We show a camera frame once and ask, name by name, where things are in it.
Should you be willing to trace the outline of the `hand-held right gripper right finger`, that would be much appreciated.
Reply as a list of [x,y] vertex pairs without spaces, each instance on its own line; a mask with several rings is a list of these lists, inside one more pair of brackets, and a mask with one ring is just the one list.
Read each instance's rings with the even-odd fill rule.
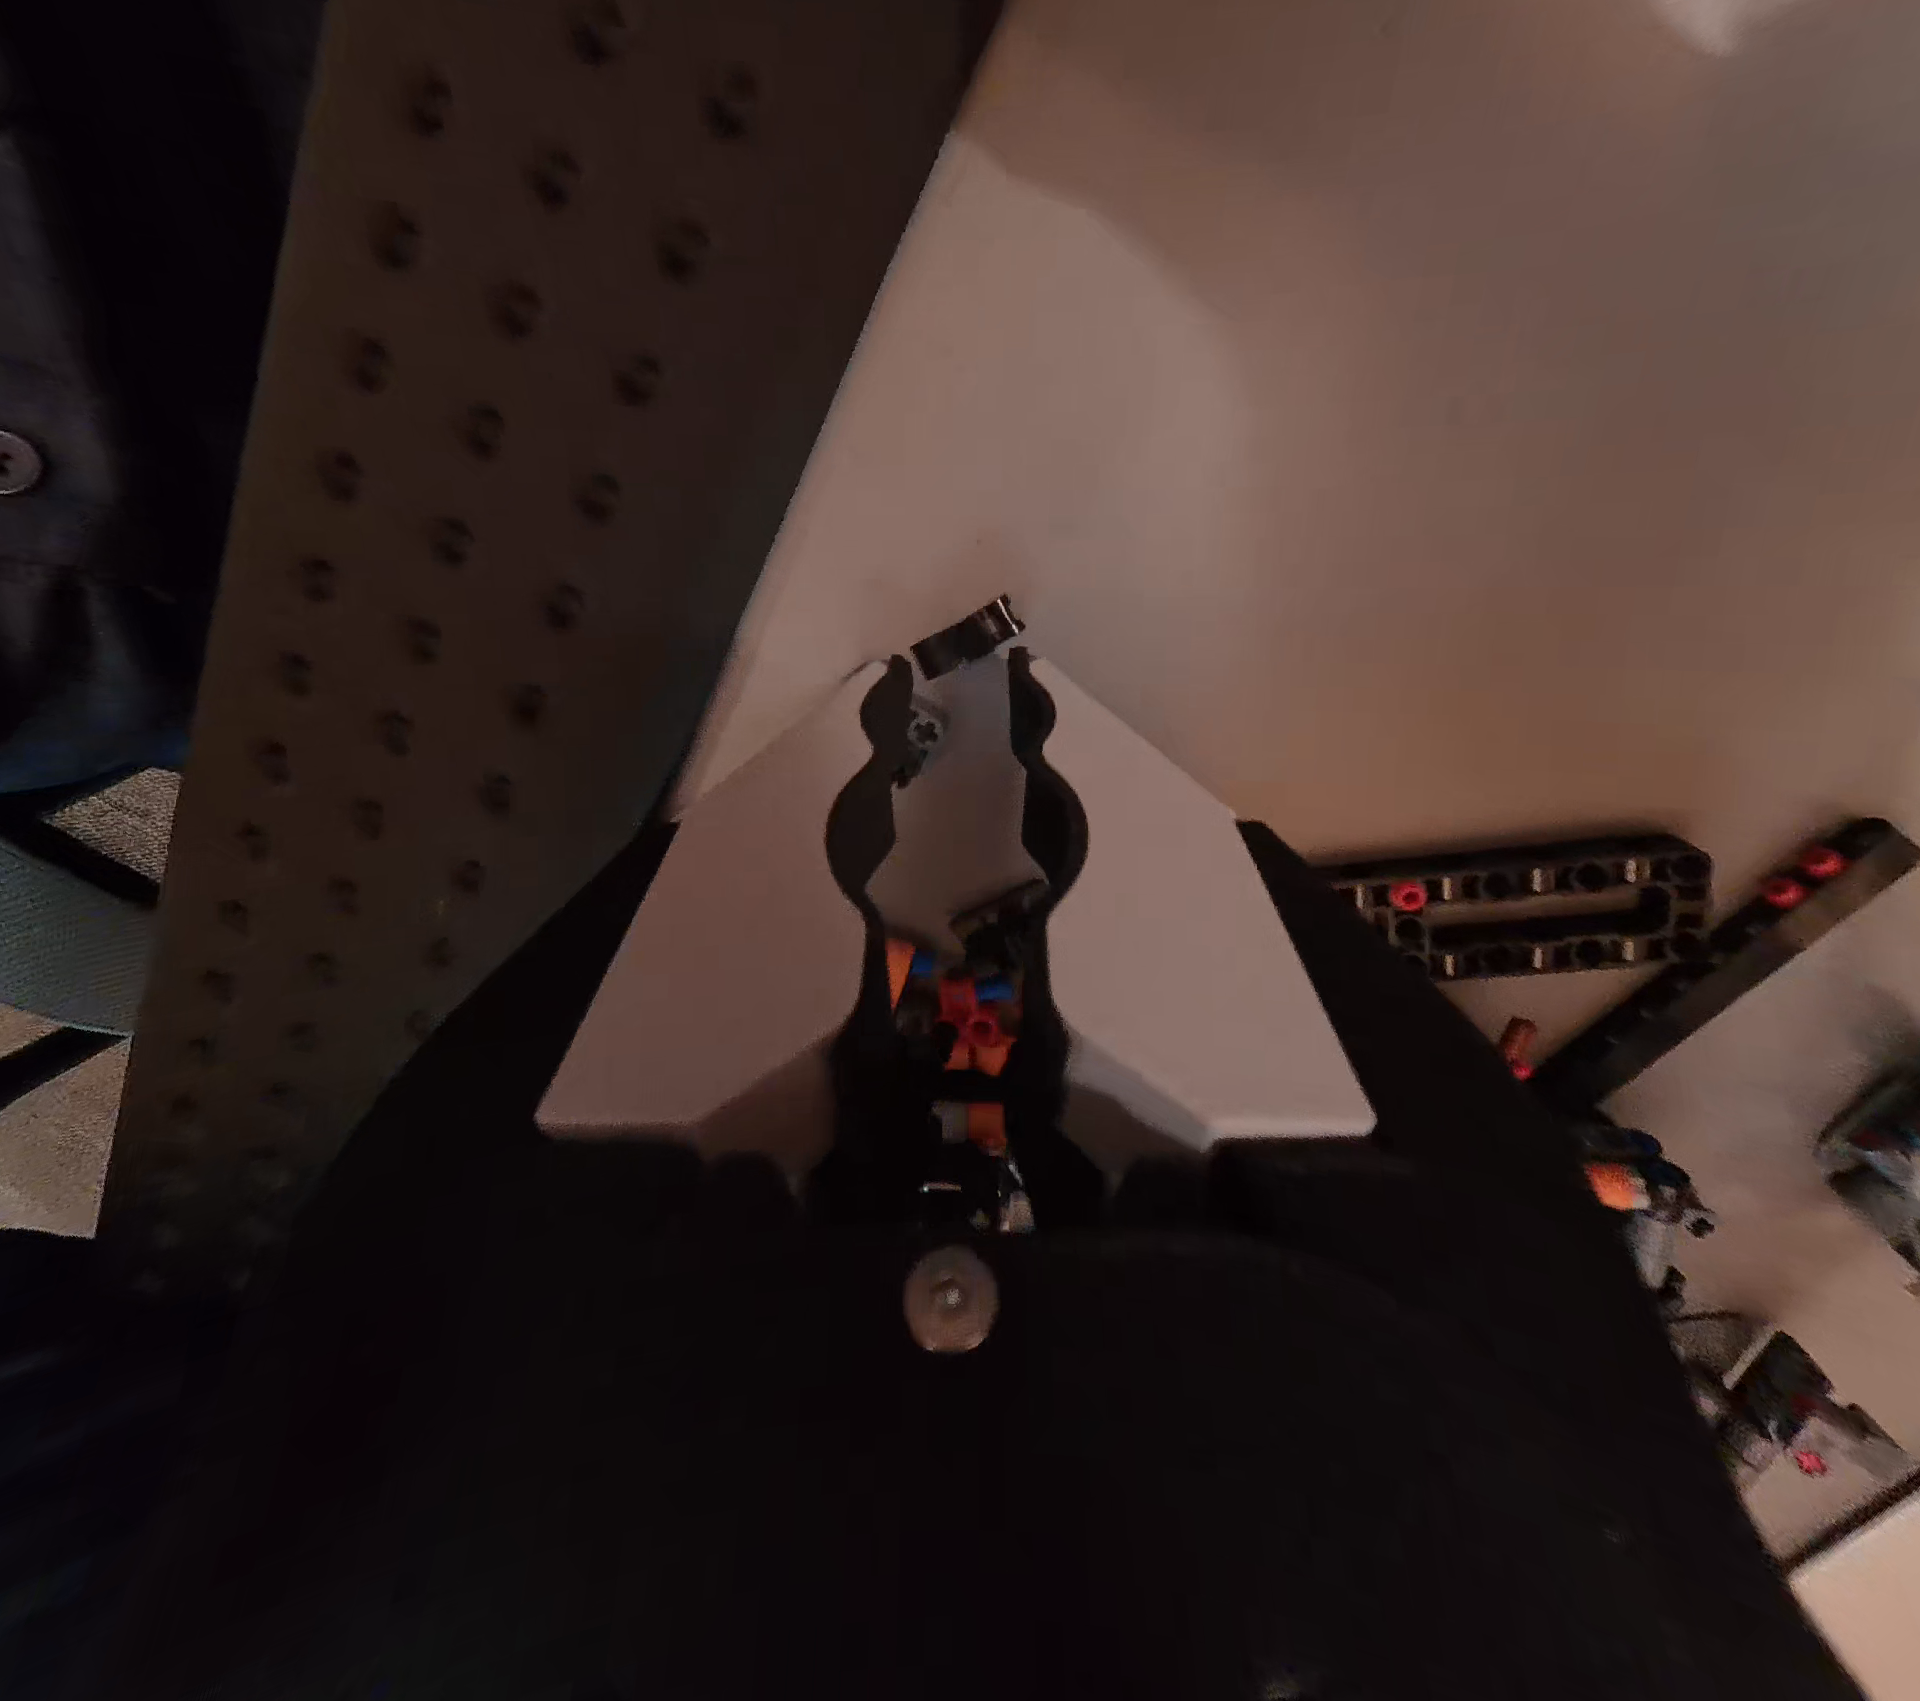
[[1370,1142],[1377,1110],[1236,812],[1054,661],[1014,649],[1007,693],[1071,1144],[1118,1189],[1239,1144]]

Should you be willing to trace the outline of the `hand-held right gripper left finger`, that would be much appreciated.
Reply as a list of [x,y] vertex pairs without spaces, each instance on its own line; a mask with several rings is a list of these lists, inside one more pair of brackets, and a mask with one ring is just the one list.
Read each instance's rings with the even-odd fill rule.
[[682,812],[541,1100],[559,1142],[758,1155],[800,1186],[834,1137],[828,1048],[867,927],[828,863],[834,799],[872,758],[867,661]]

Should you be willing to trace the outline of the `black lego frame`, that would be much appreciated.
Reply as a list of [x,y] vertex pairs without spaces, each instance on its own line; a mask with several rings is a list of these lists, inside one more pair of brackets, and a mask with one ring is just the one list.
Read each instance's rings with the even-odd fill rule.
[[1705,947],[1715,863],[1670,832],[1320,861],[1345,903],[1434,982],[1598,974]]

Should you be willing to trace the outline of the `small black lego connector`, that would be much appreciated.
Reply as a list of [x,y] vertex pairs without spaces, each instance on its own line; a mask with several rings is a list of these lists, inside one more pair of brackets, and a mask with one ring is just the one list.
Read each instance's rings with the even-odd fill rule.
[[1014,644],[1020,634],[1025,634],[1025,622],[1014,600],[998,590],[960,620],[914,640],[909,652],[921,678],[931,683],[997,656],[1000,649]]

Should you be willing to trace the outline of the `black lego beam with holes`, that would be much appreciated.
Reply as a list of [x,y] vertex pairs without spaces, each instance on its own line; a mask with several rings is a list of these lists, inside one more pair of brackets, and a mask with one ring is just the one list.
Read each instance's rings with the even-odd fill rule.
[[1697,952],[1672,960],[1549,1056],[1534,1091],[1564,1117],[1598,1110],[1917,866],[1917,841],[1882,817],[1840,824],[1806,842]]

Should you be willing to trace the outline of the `black perforated mat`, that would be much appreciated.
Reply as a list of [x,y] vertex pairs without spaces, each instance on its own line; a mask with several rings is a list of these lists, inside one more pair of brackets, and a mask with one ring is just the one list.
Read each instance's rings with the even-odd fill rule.
[[635,837],[980,0],[330,0],[98,1243],[245,1293]]

